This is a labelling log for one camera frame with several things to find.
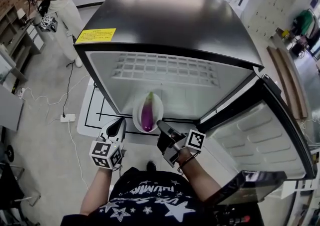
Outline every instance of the refrigerator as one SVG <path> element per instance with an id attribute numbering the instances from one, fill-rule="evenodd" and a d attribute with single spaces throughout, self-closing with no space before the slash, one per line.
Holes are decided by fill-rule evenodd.
<path id="1" fill-rule="evenodd" d="M 307 142 L 223 0 L 106 0 L 75 45 L 106 101 L 132 115 L 149 92 L 167 120 L 192 123 L 238 171 L 317 172 Z"/>

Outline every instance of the refrigerator door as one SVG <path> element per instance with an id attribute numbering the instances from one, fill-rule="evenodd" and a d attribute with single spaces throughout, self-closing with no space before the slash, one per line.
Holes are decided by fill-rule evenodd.
<path id="1" fill-rule="evenodd" d="M 288 180 L 314 179 L 307 142 L 280 89 L 267 76 L 219 113 L 196 127 L 206 142 L 217 142 L 237 169 L 284 171 Z"/>

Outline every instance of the bracelet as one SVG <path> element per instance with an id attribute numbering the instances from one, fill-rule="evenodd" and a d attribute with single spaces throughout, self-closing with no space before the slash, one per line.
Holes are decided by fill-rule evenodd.
<path id="1" fill-rule="evenodd" d="M 194 159 L 197 155 L 199 154 L 199 152 L 191 155 L 189 158 L 187 158 L 180 167 L 178 167 L 178 172 L 183 175 L 183 173 L 181 172 L 182 167 L 184 167 L 190 160 Z"/>

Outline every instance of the purple eggplant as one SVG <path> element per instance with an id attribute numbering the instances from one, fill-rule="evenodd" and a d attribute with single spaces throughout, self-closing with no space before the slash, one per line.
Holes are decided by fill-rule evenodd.
<path id="1" fill-rule="evenodd" d="M 154 94 L 152 92 L 146 97 L 142 113 L 141 113 L 141 126 L 142 129 L 150 132 L 154 126 L 154 114 L 152 112 Z"/>

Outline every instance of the yellow warning label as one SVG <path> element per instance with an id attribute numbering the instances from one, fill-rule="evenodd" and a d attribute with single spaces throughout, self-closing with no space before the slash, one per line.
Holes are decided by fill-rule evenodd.
<path id="1" fill-rule="evenodd" d="M 84 30 L 76 43 L 111 41 L 116 28 Z"/>

